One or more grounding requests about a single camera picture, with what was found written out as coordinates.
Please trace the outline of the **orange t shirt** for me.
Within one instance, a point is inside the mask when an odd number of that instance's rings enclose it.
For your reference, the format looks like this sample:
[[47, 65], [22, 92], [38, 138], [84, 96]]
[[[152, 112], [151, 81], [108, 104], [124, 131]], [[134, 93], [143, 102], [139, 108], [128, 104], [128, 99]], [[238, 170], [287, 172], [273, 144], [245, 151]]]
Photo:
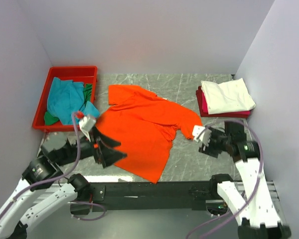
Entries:
[[176, 132], [192, 140], [194, 127], [202, 125], [194, 111], [137, 85], [110, 85], [108, 104], [96, 127], [127, 154], [115, 166], [152, 183], [163, 173]]

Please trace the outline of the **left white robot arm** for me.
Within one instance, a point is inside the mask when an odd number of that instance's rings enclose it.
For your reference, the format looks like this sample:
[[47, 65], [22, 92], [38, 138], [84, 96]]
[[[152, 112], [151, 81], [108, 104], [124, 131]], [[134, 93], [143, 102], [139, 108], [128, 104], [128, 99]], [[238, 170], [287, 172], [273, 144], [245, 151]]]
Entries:
[[95, 127], [90, 137], [71, 144], [64, 133], [55, 132], [43, 142], [38, 157], [30, 162], [0, 208], [0, 239], [25, 239], [42, 220], [67, 203], [91, 204], [90, 182], [80, 173], [63, 173], [60, 167], [69, 163], [76, 166], [79, 160], [92, 156], [106, 168], [127, 154], [115, 149], [120, 142]]

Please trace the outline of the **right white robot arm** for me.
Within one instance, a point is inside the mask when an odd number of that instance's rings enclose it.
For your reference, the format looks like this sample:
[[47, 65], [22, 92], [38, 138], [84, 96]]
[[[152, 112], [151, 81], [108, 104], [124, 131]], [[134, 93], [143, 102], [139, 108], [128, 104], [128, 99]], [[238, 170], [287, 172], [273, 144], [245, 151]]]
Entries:
[[218, 157], [228, 153], [237, 168], [244, 186], [245, 196], [239, 193], [233, 179], [228, 174], [213, 175], [210, 179], [209, 194], [215, 199], [223, 199], [232, 216], [214, 229], [202, 235], [214, 233], [232, 220], [238, 224], [241, 239], [289, 239], [292, 236], [289, 225], [282, 222], [272, 201], [264, 174], [262, 146], [251, 130], [253, 140], [247, 140], [245, 131], [249, 129], [241, 120], [226, 120], [224, 130], [213, 124], [196, 125], [192, 135], [201, 142], [199, 152]]

